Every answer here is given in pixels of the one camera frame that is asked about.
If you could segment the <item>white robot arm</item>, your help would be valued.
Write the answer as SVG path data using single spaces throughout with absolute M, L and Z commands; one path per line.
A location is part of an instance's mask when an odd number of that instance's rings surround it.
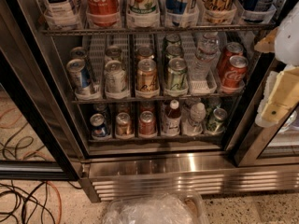
M 299 102 L 299 2 L 254 49 L 274 53 L 286 64 L 280 72 L 271 71 L 265 82 L 255 123 L 267 128 L 278 124 Z

